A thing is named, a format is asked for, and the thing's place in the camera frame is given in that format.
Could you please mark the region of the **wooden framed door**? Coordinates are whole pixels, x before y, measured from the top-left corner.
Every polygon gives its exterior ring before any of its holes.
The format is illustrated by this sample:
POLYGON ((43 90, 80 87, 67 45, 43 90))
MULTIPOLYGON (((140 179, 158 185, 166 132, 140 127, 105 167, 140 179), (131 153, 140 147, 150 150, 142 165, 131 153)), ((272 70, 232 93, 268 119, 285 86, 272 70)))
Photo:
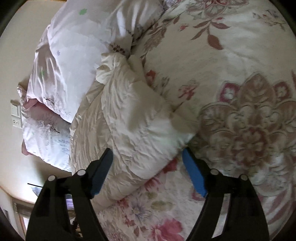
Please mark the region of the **wooden framed door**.
POLYGON ((23 239, 26 239, 27 224, 33 207, 33 203, 14 198, 1 187, 1 211, 23 239))

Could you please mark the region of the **white wall socket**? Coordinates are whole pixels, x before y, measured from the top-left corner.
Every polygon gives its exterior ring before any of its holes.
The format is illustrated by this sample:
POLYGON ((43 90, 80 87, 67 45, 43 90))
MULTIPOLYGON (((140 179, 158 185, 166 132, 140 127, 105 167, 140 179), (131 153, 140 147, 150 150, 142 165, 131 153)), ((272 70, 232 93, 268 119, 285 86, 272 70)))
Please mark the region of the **white wall socket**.
POLYGON ((11 100, 11 120, 14 127, 22 128, 21 105, 15 100, 11 100))

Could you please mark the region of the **right pink tree-print pillow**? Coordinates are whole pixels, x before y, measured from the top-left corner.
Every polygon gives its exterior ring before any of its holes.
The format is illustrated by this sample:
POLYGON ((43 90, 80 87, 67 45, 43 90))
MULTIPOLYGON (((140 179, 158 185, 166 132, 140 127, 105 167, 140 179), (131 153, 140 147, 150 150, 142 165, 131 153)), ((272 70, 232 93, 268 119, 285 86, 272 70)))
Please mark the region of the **right pink tree-print pillow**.
POLYGON ((22 154, 37 156, 44 162, 71 172, 70 124, 36 99, 27 99, 26 90, 17 87, 23 130, 22 154))

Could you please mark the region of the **floral bed quilt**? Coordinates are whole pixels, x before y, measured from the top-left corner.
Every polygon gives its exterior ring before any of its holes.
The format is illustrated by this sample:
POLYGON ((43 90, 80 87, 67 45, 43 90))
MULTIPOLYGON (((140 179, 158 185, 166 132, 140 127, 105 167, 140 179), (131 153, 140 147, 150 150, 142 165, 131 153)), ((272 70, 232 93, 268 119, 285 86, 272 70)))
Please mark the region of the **floral bed quilt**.
POLYGON ((176 1, 133 50, 198 130, 197 158, 247 175, 270 239, 295 210, 295 35, 270 1, 176 1))

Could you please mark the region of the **left lavender print pillow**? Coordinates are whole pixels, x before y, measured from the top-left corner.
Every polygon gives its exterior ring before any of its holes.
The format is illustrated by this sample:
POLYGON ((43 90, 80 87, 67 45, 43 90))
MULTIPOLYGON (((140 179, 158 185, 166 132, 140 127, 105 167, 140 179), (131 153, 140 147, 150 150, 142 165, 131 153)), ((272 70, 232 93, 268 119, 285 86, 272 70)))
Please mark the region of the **left lavender print pillow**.
POLYGON ((27 99, 73 121, 102 54, 129 56, 133 42, 163 11, 160 1, 67 1, 37 45, 27 99))

